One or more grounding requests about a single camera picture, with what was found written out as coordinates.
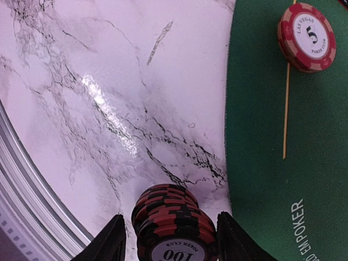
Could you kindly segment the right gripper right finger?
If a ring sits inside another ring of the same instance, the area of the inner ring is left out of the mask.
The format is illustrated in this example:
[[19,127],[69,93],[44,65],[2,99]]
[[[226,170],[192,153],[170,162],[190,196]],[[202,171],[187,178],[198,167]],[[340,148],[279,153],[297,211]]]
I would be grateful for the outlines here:
[[228,212],[217,217],[217,241],[221,261],[276,261],[262,249]]

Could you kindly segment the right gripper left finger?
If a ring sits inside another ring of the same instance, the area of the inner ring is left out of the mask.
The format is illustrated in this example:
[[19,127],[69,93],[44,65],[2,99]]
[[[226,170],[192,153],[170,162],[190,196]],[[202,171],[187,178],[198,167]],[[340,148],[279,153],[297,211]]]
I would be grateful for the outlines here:
[[126,254],[126,229],[123,215],[116,214],[71,261],[123,261]]

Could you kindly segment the black poker chip stack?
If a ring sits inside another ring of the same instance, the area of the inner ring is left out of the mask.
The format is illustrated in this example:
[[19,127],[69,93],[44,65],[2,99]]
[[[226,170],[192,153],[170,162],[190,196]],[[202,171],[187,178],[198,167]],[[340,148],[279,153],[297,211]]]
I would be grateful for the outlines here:
[[186,188],[158,184],[132,211],[139,260],[217,260],[215,225]]

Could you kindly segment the red chips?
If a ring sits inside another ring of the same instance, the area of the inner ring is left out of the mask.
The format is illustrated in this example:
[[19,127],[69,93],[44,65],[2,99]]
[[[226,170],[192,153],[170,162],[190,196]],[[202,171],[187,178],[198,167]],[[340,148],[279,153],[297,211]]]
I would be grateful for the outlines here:
[[282,15],[277,37],[290,64],[306,73],[329,68],[337,46],[335,34],[327,18],[308,3],[295,3]]

